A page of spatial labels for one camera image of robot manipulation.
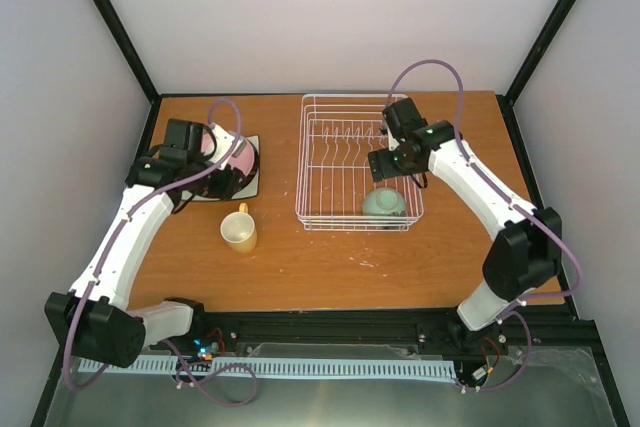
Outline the pink plate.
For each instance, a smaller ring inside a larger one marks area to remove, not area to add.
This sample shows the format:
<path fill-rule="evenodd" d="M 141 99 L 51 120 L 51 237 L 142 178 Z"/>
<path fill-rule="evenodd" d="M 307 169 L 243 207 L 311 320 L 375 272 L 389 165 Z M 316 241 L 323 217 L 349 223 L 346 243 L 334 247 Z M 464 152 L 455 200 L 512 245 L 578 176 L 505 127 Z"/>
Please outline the pink plate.
<path fill-rule="evenodd" d="M 228 151 L 233 143 L 236 134 L 232 130 L 225 130 L 217 124 L 211 124 L 210 129 L 215 136 L 212 140 L 207 130 L 203 132 L 201 153 L 209 164 L 218 162 Z M 227 166 L 240 169 L 244 175 L 248 175 L 254 166 L 256 154 L 259 149 L 259 137 L 257 135 L 244 137 L 240 136 L 234 152 L 221 164 L 219 169 L 223 170 Z"/>

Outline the yellow mug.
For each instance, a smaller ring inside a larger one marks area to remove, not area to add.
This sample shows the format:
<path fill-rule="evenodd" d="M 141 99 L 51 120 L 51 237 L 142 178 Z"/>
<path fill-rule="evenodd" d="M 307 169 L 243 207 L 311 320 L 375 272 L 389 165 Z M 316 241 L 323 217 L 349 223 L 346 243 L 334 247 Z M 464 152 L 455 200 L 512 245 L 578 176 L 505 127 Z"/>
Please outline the yellow mug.
<path fill-rule="evenodd" d="M 249 253 L 256 247 L 257 228 L 246 203 L 241 203 L 237 211 L 222 220 L 220 234 L 235 252 Z"/>

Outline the mint green bowl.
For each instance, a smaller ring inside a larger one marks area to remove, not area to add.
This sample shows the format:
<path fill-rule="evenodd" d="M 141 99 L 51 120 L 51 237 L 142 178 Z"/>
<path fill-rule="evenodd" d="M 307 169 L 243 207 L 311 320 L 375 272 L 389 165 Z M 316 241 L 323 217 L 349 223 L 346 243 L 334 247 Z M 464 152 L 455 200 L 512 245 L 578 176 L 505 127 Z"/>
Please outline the mint green bowl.
<path fill-rule="evenodd" d="M 405 216 L 407 204 L 404 196 L 389 187 L 379 187 L 368 193 L 361 205 L 365 216 Z"/>

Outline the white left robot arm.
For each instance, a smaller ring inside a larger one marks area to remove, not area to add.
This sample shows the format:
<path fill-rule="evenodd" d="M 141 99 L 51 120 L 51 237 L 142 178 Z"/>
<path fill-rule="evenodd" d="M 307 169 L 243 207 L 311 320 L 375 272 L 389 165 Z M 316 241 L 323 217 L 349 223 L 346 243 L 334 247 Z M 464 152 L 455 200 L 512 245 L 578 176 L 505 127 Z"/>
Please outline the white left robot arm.
<path fill-rule="evenodd" d="M 190 350 L 206 342 L 201 303 L 173 297 L 130 310 L 130 294 L 162 224 L 191 198 L 232 195 L 234 182 L 251 170 L 241 158 L 253 152 L 240 133 L 215 123 L 169 121 L 164 140 L 132 164 L 116 217 L 88 266 L 68 292 L 45 303 L 65 366 L 80 357 L 128 367 L 167 338 Z"/>

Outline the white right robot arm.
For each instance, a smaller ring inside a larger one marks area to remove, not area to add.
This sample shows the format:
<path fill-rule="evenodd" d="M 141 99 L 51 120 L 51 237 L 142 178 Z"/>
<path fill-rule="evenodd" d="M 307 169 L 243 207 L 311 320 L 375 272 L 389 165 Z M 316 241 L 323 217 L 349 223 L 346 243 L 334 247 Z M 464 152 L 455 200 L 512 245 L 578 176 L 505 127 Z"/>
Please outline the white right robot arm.
<path fill-rule="evenodd" d="M 463 200 L 492 241 L 481 283 L 457 307 L 466 330 L 484 329 L 557 276 L 561 219 L 553 209 L 538 209 L 515 194 L 472 153 L 453 124 L 428 123 L 412 99 L 386 106 L 382 116 L 389 145 L 368 155 L 374 181 L 432 173 Z"/>

